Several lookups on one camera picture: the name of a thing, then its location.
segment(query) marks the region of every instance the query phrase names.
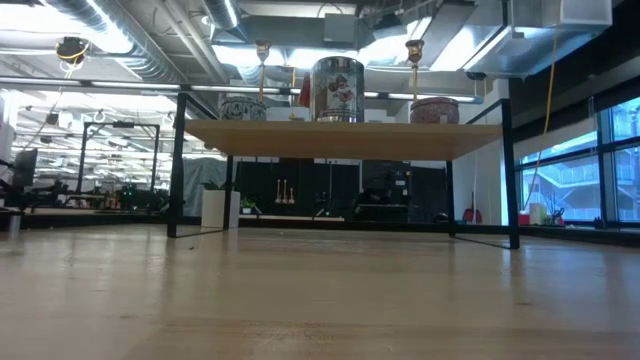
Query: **ceramic jar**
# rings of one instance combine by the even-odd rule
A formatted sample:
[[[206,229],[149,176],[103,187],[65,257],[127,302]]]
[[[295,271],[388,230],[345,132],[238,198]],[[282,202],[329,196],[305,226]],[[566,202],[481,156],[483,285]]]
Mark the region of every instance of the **ceramic jar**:
[[[445,97],[418,100],[411,105],[412,124],[458,124],[458,102]]]
[[[332,56],[311,71],[311,120],[364,122],[364,65]]]
[[[267,105],[248,96],[224,99],[220,106],[222,120],[267,120]]]

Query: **window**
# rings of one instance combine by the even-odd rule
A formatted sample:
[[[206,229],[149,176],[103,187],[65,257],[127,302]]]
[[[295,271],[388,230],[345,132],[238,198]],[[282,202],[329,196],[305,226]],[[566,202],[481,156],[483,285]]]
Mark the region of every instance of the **window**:
[[[523,203],[529,196],[534,172],[529,168],[522,173]],[[598,158],[589,156],[540,166],[531,203],[546,205],[548,213],[564,209],[565,220],[592,221],[601,216]]]
[[[611,108],[614,141],[640,136],[640,98]]]
[[[616,151],[619,221],[640,221],[640,147]]]
[[[562,144],[552,146],[548,149],[542,150],[540,159],[547,159],[550,157],[568,154],[577,150],[589,149],[595,147],[598,144],[598,135],[596,131],[578,136],[577,138],[565,141]],[[522,163],[536,162],[538,160],[538,153],[527,155],[522,158]]]

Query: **yellow cable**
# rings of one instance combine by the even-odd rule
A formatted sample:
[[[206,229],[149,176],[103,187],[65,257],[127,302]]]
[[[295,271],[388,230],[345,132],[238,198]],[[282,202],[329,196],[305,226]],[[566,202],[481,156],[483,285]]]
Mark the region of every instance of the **yellow cable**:
[[[73,54],[73,55],[67,55],[67,56],[59,55],[59,54],[56,54],[56,55],[58,55],[58,58],[60,58],[62,60],[75,59],[75,58],[78,58],[78,57],[84,55],[87,52],[87,50],[89,49],[89,44],[90,43],[87,43],[87,45],[84,47],[84,49],[82,49],[79,53],[76,53],[76,54]]]
[[[558,52],[558,30],[555,30],[555,34],[553,36],[553,59],[551,61],[551,76],[549,78],[549,92],[547,94],[547,114],[544,121],[544,130],[542,131],[542,136],[544,137],[547,134],[547,130],[549,130],[549,120],[551,119],[551,98],[553,97],[553,82],[556,75],[556,55]],[[540,158],[542,157],[542,150],[538,151],[538,160],[536,161],[536,170],[533,173],[533,179],[531,180],[531,186],[529,186],[529,195],[527,195],[527,201],[524,203],[522,210],[527,208],[529,205],[529,200],[531,200],[531,194],[533,192],[533,186],[536,183],[536,178],[538,177],[538,169],[540,168]]]

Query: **wooden countertop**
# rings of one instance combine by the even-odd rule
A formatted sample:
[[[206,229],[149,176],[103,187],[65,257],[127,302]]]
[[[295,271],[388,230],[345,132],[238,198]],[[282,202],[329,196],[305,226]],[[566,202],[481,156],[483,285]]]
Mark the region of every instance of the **wooden countertop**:
[[[454,160],[500,139],[499,125],[189,120],[208,148],[236,156]]]

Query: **ceiling light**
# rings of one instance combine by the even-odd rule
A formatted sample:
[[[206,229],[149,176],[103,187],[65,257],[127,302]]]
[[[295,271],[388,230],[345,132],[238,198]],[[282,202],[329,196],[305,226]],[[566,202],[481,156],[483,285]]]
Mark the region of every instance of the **ceiling light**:
[[[482,58],[484,58],[491,50],[493,50],[496,45],[498,45],[502,39],[504,39],[511,32],[511,28],[504,28],[498,36],[496,36],[493,40],[491,40],[480,52],[478,52],[474,57],[469,60],[462,68],[464,70],[470,70],[474,67]]]
[[[449,96],[449,95],[418,95],[418,100],[431,99],[436,97],[446,97],[461,103],[477,103],[478,98],[473,96]],[[413,100],[413,94],[389,94],[389,99],[395,100]]]
[[[0,83],[10,85],[50,85],[50,86],[81,86],[78,80],[38,79],[0,76]]]
[[[177,84],[150,84],[150,83],[130,83],[115,81],[92,81],[93,85],[107,88],[123,89],[146,89],[146,90],[180,90]]]
[[[232,93],[248,93],[257,94],[260,92],[260,88],[256,86],[219,86],[219,85],[193,85],[191,86],[193,91],[224,91]],[[279,88],[264,88],[265,94],[279,94]]]

